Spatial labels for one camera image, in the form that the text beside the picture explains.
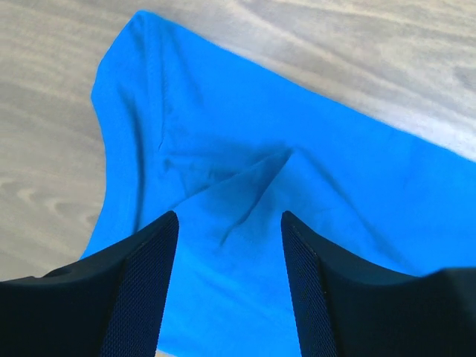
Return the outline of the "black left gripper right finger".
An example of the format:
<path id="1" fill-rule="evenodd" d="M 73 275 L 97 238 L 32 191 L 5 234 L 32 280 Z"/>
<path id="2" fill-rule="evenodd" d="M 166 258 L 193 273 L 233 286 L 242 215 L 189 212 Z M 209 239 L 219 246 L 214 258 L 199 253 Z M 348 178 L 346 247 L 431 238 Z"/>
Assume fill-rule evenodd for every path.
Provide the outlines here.
<path id="1" fill-rule="evenodd" d="M 303 356 L 473 356 L 475 270 L 413 277 L 378 266 L 281 219 Z"/>

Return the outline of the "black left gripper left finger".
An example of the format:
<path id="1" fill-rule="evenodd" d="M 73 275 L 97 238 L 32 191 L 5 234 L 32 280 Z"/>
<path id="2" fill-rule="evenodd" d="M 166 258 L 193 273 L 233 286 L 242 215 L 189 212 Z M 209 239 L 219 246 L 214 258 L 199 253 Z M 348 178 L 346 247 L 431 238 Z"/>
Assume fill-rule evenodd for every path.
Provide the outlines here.
<path id="1" fill-rule="evenodd" d="M 153 356 L 178 242 L 168 212 L 108 248 L 1 283 L 3 356 Z"/>

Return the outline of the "blue t shirt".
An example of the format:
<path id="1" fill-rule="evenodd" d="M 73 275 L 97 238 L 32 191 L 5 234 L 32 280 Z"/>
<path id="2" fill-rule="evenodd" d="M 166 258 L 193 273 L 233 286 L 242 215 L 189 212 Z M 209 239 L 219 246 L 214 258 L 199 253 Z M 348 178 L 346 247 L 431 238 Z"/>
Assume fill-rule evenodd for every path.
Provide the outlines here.
<path id="1" fill-rule="evenodd" d="M 91 255 L 179 220 L 158 348 L 298 356 L 280 219 L 411 275 L 475 264 L 475 163 L 308 91 L 154 13 L 101 60 L 106 194 Z"/>

